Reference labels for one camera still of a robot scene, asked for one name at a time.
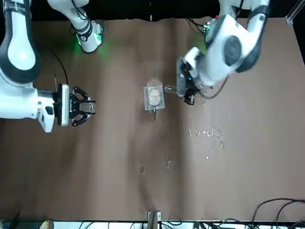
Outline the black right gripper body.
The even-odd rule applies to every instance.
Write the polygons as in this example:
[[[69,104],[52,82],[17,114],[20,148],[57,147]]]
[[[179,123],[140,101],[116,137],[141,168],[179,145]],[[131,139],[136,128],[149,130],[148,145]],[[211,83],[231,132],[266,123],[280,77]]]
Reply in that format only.
[[[80,111],[80,104],[83,99],[79,98],[76,94],[71,93],[69,96],[69,118],[71,120],[80,121],[83,119],[83,113]]]

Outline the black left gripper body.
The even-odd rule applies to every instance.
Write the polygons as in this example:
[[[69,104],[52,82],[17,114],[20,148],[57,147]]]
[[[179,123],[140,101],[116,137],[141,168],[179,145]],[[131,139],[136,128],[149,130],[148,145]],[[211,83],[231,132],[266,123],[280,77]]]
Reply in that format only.
[[[185,90],[184,95],[192,94],[196,95],[199,92],[199,89],[195,86],[193,78],[190,74],[191,66],[188,63],[183,64],[183,75],[185,78]]]

